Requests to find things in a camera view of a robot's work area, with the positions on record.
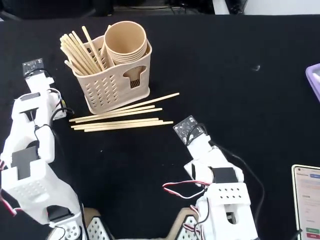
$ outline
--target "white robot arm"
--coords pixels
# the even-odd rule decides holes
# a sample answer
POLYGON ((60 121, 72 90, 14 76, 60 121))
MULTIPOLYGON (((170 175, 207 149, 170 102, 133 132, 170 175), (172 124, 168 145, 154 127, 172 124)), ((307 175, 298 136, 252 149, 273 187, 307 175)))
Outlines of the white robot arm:
POLYGON ((63 111, 53 116, 62 107, 60 92, 50 88, 53 79, 43 72, 26 81, 31 93, 14 101, 10 135, 0 155, 8 167, 1 172, 2 189, 40 224, 64 230, 51 240, 86 240, 83 206, 49 166, 55 159, 51 121, 66 116, 63 111))
POLYGON ((193 157, 184 166, 190 177, 206 183, 204 195, 195 208, 199 214, 194 226, 197 239, 257 240, 247 186, 242 170, 228 162, 217 146, 211 146, 209 135, 189 116, 173 127, 193 157))

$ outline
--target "black table surface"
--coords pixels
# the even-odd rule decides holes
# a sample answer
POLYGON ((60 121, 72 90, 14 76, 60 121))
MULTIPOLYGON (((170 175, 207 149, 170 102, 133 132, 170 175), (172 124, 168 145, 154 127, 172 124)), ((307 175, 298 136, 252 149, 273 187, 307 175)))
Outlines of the black table surface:
MULTIPOLYGON (((241 156, 265 186, 258 222, 261 239, 289 239, 295 231, 291 166, 318 166, 320 105, 305 70, 320 62, 318 16, 148 16, 0 23, 1 149, 11 129, 14 99, 28 93, 22 63, 43 58, 67 105, 89 114, 82 90, 64 65, 59 38, 85 25, 91 37, 109 24, 143 25, 152 45, 147 99, 180 92, 156 103, 159 116, 180 122, 193 115, 220 145, 241 156)), ((51 167, 71 184, 85 207, 96 208, 116 238, 165 237, 179 210, 195 204, 162 190, 188 180, 191 160, 171 126, 85 133, 56 121, 66 159, 56 147, 51 167)), ((253 213, 261 189, 244 171, 253 213)), ((180 187, 184 194, 198 191, 180 187)), ((0 206, 1 239, 45 239, 49 227, 25 213, 10 217, 0 206)))

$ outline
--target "wooden chopstick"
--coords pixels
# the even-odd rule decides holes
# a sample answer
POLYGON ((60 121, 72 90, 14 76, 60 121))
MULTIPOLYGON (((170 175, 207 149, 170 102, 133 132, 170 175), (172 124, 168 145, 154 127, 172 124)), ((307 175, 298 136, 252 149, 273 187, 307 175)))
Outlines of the wooden chopstick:
POLYGON ((96 57, 97 62, 98 62, 99 65, 100 65, 101 70, 102 70, 102 71, 105 70, 105 67, 104 67, 104 65, 102 64, 100 55, 99 55, 99 53, 97 52, 97 50, 96 50, 96 48, 95 48, 95 46, 94 46, 94 44, 93 44, 93 42, 92 42, 92 40, 91 40, 91 37, 90 37, 90 35, 89 35, 86 27, 85 27, 85 26, 82 26, 82 30, 83 30, 83 33, 84 33, 86 39, 88 40, 88 43, 89 43, 89 45, 90 45, 90 47, 91 47, 91 50, 93 51, 93 53, 94 53, 94 55, 95 55, 95 57, 96 57))
POLYGON ((87 58, 90 61, 91 66, 95 69, 95 71, 97 73, 101 72, 101 70, 99 69, 99 67, 97 66, 97 64, 95 63, 94 59, 92 58, 92 56, 90 55, 90 53, 88 52, 86 46, 84 45, 84 43, 81 41, 80 37, 78 37, 78 35, 76 34, 75 31, 72 31, 73 36, 75 37, 75 39, 78 41, 80 47, 82 48, 83 52, 86 54, 87 58))
POLYGON ((109 127, 126 127, 126 126, 140 126, 146 124, 159 124, 163 123, 163 120, 156 120, 156 121, 143 121, 143 122, 131 122, 131 123, 120 123, 120 124, 110 124, 110 125, 101 125, 101 126, 82 126, 82 127, 75 127, 73 130, 85 130, 85 129, 101 129, 101 128, 109 128, 109 127))
POLYGON ((158 97, 158 98, 155 98, 155 99, 152 99, 152 100, 149 100, 149 101, 144 101, 144 102, 140 102, 140 103, 137 103, 137 104, 134 104, 134 105, 125 106, 125 107, 122 107, 122 108, 111 110, 111 111, 108 111, 108 113, 115 113, 115 112, 118 112, 118 111, 123 111, 123 110, 127 110, 127 109, 133 109, 135 107, 139 107, 139 106, 155 103, 155 102, 158 102, 158 101, 161 101, 161 100, 164 100, 164 99, 169 99, 169 98, 178 96, 179 94, 180 94, 179 92, 173 93, 173 94, 169 94, 169 95, 158 97))
POLYGON ((134 120, 124 120, 124 121, 105 121, 105 122, 96 122, 96 123, 87 123, 87 124, 78 124, 72 125, 71 128, 81 128, 81 127, 91 127, 91 126, 101 126, 101 125, 112 125, 112 124, 130 124, 130 123, 139 123, 139 122, 150 122, 157 121, 158 117, 154 118, 143 118, 143 119, 134 119, 134 120))
POLYGON ((60 49, 71 60, 72 64, 82 73, 82 75, 87 74, 83 67, 74 58, 74 56, 64 46, 61 46, 60 49))
POLYGON ((145 113, 151 113, 151 112, 157 112, 157 111, 162 111, 162 108, 154 108, 154 109, 148 109, 148 110, 142 110, 142 111, 133 111, 133 112, 114 114, 114 115, 109 115, 109 116, 101 116, 101 117, 97 117, 97 118, 93 118, 93 119, 90 118, 90 119, 78 120, 75 122, 78 124, 78 123, 84 123, 84 122, 95 121, 95 120, 117 118, 117 117, 136 115, 136 114, 145 114, 145 113))
POLYGON ((74 48, 74 50, 78 53, 78 55, 83 60, 85 65, 90 69, 92 74, 97 73, 97 71, 91 66, 90 64, 91 62, 88 59, 88 56, 83 52, 83 49, 80 47, 76 38, 70 33, 69 35, 67 34, 63 35, 63 39, 67 41, 74 48))
POLYGON ((92 129, 85 129, 85 132, 97 132, 97 131, 107 131, 107 130, 116 130, 116 129, 131 129, 131 128, 141 128, 141 127, 150 127, 150 126, 159 126, 159 125, 167 125, 173 124, 173 121, 164 121, 159 123, 145 123, 140 125, 130 125, 130 126, 109 126, 109 127, 100 127, 100 128, 92 128, 92 129))
POLYGON ((70 53, 74 56, 75 60, 83 67, 83 69, 89 74, 93 74, 93 71, 87 66, 85 61, 81 58, 81 53, 78 52, 77 48, 73 46, 69 39, 66 39, 65 36, 62 37, 63 42, 61 43, 61 46, 66 47, 70 53))
POLYGON ((68 62, 67 60, 64 61, 65 65, 67 65, 69 68, 71 68, 71 70, 75 71, 76 74, 78 75, 82 75, 81 71, 79 71, 75 66, 73 66, 70 62, 68 62))
POLYGON ((75 121, 84 120, 84 119, 96 119, 96 118, 103 117, 103 116, 110 116, 110 115, 115 115, 115 114, 124 114, 124 113, 130 113, 130 112, 147 110, 147 109, 154 109, 154 108, 155 108, 155 105, 150 105, 150 106, 137 107, 137 108, 132 108, 132 109, 123 110, 123 111, 117 111, 117 112, 105 112, 105 113, 102 113, 102 114, 97 114, 97 115, 92 115, 92 116, 82 116, 82 117, 69 119, 69 122, 75 122, 75 121))

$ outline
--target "green button on screen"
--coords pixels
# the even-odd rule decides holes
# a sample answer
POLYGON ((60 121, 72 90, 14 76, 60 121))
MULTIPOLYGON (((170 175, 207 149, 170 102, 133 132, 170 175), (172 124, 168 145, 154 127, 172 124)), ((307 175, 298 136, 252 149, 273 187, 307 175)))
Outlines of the green button on screen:
POLYGON ((319 229, 315 229, 315 228, 307 227, 306 231, 307 231, 307 233, 320 234, 320 230, 319 229))

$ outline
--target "plastic basket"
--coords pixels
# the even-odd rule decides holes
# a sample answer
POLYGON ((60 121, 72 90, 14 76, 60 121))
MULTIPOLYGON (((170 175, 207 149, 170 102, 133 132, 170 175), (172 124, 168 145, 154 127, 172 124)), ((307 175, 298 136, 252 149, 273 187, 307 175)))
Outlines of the plastic basket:
MULTIPOLYGON (((92 43, 95 49, 101 53, 104 36, 97 37, 92 43)), ((93 57, 94 54, 91 51, 89 43, 84 43, 84 46, 93 57)), ((150 94, 149 72, 151 53, 152 47, 147 42, 146 53, 142 58, 135 62, 115 65, 108 56, 107 51, 104 50, 101 60, 106 70, 86 76, 77 75, 73 71, 83 90, 90 112, 102 114, 146 98, 150 94), (135 72, 133 69, 136 70, 136 74, 134 74, 136 77, 128 77, 129 70, 131 70, 130 73, 135 72)))

